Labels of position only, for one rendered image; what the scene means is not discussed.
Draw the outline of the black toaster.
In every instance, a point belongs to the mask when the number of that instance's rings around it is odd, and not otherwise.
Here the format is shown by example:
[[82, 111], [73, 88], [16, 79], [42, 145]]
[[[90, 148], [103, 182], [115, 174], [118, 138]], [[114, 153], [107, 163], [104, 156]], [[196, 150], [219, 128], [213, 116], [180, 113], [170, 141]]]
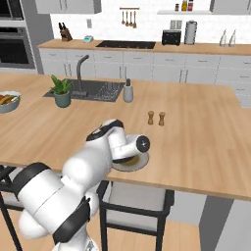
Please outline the black toaster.
[[180, 38], [180, 30], [165, 29], [162, 34], [162, 44], [179, 46]]

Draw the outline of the brown knife block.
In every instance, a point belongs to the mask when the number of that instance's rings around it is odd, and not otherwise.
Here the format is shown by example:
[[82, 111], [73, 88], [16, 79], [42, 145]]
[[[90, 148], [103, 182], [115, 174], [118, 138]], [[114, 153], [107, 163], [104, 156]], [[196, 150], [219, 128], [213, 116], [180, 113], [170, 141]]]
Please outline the brown knife block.
[[63, 41], [69, 42], [73, 39], [70, 34], [70, 31], [66, 28], [64, 23], [59, 24], [59, 29], [60, 29], [60, 33], [61, 33]]

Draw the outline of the grey bowl of vegetables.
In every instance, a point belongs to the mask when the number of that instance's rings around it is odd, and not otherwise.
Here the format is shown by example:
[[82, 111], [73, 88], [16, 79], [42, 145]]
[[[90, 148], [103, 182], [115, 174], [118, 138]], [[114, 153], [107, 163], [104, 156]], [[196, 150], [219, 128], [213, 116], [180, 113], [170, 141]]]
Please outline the grey bowl of vegetables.
[[20, 105], [22, 95], [18, 91], [0, 92], [0, 114], [14, 111]]

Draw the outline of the white round plate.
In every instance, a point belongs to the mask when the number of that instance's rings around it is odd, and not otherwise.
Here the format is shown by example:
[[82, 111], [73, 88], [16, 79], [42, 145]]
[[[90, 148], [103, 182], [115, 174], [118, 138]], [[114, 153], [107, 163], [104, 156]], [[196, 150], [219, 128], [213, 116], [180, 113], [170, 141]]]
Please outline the white round plate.
[[148, 164], [150, 140], [146, 135], [129, 134], [126, 143], [113, 149], [113, 168], [120, 172], [135, 172]]

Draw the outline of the steel microwave oven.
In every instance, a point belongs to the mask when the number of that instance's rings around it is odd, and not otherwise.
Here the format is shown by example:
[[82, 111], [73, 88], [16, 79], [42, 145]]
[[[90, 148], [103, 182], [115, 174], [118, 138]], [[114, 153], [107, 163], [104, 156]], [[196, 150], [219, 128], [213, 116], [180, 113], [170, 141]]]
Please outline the steel microwave oven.
[[22, 21], [24, 19], [20, 0], [0, 0], [0, 19]]

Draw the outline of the grey soap dispenser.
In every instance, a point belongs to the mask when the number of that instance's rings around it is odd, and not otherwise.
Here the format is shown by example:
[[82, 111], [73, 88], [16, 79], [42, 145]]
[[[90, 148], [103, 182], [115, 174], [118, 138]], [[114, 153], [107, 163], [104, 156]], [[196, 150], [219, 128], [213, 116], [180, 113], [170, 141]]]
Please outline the grey soap dispenser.
[[129, 78], [125, 80], [124, 85], [124, 101], [130, 103], [133, 101], [133, 86]]

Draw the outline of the grey sink tap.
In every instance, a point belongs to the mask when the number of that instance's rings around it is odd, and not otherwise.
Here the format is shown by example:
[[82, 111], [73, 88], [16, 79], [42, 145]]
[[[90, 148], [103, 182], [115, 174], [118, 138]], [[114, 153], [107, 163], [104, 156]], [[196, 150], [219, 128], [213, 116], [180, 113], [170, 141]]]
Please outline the grey sink tap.
[[82, 98], [87, 97], [88, 91], [82, 90], [80, 67], [81, 67], [81, 64], [88, 58], [89, 58], [89, 55], [83, 56], [81, 59], [79, 59], [76, 65], [76, 76], [77, 76], [77, 83], [78, 83], [79, 91], [76, 91], [76, 90], [73, 91], [73, 95], [78, 95], [78, 96], [81, 96]]

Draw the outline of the green potted plant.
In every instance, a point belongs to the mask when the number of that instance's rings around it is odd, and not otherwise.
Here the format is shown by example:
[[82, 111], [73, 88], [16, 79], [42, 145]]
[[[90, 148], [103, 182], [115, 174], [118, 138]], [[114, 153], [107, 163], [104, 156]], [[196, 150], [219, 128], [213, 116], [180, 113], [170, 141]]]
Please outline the green potted plant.
[[51, 75], [54, 86], [51, 91], [55, 97], [55, 103], [60, 108], [67, 108], [71, 105], [71, 92], [72, 84], [66, 79], [60, 80], [54, 75]]

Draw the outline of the dark grey sink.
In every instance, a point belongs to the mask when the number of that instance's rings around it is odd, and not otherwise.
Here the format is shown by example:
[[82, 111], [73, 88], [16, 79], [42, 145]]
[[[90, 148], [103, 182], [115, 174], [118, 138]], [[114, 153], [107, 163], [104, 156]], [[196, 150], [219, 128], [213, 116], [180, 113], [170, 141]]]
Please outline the dark grey sink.
[[77, 79], [69, 79], [72, 99], [89, 101], [116, 102], [124, 88], [124, 82], [83, 80], [78, 84]]

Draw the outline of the silver canister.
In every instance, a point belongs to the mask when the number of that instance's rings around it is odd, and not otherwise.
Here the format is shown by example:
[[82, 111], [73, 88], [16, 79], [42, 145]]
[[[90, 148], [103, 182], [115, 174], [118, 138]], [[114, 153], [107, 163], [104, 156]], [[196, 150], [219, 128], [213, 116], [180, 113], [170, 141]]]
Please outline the silver canister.
[[197, 22], [195, 21], [188, 21], [185, 27], [185, 36], [184, 36], [184, 43], [186, 45], [193, 45], [195, 43], [197, 31]]

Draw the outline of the grey wall cupboards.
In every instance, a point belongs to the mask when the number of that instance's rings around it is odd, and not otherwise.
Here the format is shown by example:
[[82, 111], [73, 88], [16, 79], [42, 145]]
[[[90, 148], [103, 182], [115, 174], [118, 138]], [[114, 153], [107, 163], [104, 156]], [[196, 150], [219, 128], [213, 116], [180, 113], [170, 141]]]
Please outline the grey wall cupboards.
[[35, 0], [39, 14], [98, 14], [101, 0]]
[[211, 0], [214, 15], [251, 15], [251, 0]]

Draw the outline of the grey base cupboards run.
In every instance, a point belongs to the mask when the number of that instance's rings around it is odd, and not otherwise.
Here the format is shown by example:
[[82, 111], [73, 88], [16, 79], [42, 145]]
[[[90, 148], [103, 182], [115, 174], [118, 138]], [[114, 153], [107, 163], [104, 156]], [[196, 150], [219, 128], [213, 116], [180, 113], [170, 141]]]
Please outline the grey base cupboards run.
[[228, 85], [251, 108], [251, 56], [41, 48], [47, 74]]

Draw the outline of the black hob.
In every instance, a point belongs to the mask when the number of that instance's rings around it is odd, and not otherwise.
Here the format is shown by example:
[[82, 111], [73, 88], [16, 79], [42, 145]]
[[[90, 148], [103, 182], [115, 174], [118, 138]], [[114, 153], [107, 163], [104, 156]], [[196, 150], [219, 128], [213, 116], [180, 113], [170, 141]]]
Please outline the black hob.
[[96, 47], [98, 48], [129, 48], [129, 49], [153, 49], [156, 42], [152, 41], [121, 41], [103, 40]]

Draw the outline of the white wall shelf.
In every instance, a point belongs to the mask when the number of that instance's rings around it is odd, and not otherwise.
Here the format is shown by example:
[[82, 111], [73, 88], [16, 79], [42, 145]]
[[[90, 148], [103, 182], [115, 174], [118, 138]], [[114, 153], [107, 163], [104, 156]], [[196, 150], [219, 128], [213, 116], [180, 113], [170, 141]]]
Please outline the white wall shelf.
[[159, 10], [157, 15], [213, 15], [211, 11], [195, 10], [195, 11], [173, 11]]

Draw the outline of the black stool grey seat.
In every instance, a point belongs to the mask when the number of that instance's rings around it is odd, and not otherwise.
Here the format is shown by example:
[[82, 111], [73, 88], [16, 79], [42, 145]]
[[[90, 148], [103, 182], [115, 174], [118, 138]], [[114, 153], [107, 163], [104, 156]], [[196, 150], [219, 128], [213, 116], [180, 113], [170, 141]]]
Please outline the black stool grey seat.
[[175, 203], [173, 190], [102, 180], [97, 194], [102, 251], [108, 251], [108, 227], [153, 235], [155, 251], [162, 251], [166, 218]]
[[17, 251], [23, 251], [22, 245], [18, 239], [16, 230], [13, 226], [9, 210], [22, 211], [24, 209], [22, 203], [17, 199], [12, 190], [13, 178], [20, 171], [16, 167], [8, 167], [0, 165], [0, 211], [11, 234]]

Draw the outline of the steel built-in oven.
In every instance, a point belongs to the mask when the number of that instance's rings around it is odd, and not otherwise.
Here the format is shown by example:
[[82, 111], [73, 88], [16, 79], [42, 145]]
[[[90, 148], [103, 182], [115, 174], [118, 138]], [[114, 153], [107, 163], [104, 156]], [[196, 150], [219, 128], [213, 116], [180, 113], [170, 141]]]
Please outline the steel built-in oven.
[[0, 26], [0, 68], [35, 68], [24, 27]]

